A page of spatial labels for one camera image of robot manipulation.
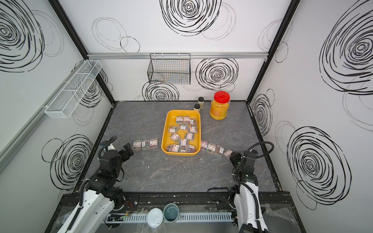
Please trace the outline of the yellow plastic tray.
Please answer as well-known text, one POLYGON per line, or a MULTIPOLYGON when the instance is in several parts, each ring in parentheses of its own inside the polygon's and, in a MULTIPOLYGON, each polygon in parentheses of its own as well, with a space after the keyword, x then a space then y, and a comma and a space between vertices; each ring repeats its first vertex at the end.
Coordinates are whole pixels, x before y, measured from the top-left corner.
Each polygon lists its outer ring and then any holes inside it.
POLYGON ((197 153, 200 152, 201 150, 201 136, 202 130, 201 130, 201 114, 197 111, 194 110, 170 110, 167 115, 166 115, 166 120, 165 120, 165 125, 164 125, 164 130, 163 130, 163 136, 162 136, 162 143, 161 143, 161 148, 164 153, 167 155, 172 155, 172 156, 195 156, 197 153), (170 127, 171 126, 177 126, 176 123, 176 117, 177 116, 187 116, 190 118, 193 118, 197 120, 197 133, 193 141, 191 141, 189 145, 194 147, 194 152, 187 152, 187 149, 185 152, 182 152, 181 149, 180 152, 169 152, 169 148, 171 144, 177 144, 180 145, 180 142, 176 142, 172 139, 172 135, 174 133, 170 132, 170 127))

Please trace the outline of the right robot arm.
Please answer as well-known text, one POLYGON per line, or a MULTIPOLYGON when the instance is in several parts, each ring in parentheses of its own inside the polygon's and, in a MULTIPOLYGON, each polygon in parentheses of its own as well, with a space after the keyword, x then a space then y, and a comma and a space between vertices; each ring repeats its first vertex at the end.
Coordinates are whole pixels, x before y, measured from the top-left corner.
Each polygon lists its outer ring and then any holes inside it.
POLYGON ((232 153, 230 160, 234 165, 232 176, 234 186, 231 202, 236 209, 236 222, 240 233, 267 233, 269 231, 263 217, 259 201, 258 179, 254 175, 257 152, 249 149, 244 155, 232 153))

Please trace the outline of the paper clip box table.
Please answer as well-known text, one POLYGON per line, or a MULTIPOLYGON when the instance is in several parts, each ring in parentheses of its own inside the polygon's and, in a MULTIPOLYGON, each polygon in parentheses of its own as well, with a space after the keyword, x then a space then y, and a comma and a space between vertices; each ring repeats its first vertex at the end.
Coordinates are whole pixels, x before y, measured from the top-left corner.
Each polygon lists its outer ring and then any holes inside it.
POLYGON ((208 145, 207 145, 207 149, 206 149, 206 152, 209 153, 209 154, 215 154, 215 152, 216 152, 216 147, 217 147, 216 144, 208 143, 208 145))
POLYGON ((158 138, 150 139, 150 149, 157 149, 158 148, 158 138))

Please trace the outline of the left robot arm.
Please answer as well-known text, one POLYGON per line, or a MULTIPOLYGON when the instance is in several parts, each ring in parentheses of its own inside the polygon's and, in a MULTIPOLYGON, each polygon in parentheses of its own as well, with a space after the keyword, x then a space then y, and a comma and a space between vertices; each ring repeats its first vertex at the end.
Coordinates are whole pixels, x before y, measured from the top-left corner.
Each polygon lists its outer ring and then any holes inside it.
POLYGON ((111 144, 104 145, 99 153, 103 151, 98 170, 83 182, 79 202, 58 232, 94 233, 111 211, 121 210, 129 204, 123 190, 114 184, 124 172, 122 164, 134 155, 134 151, 129 143, 121 151, 111 144))

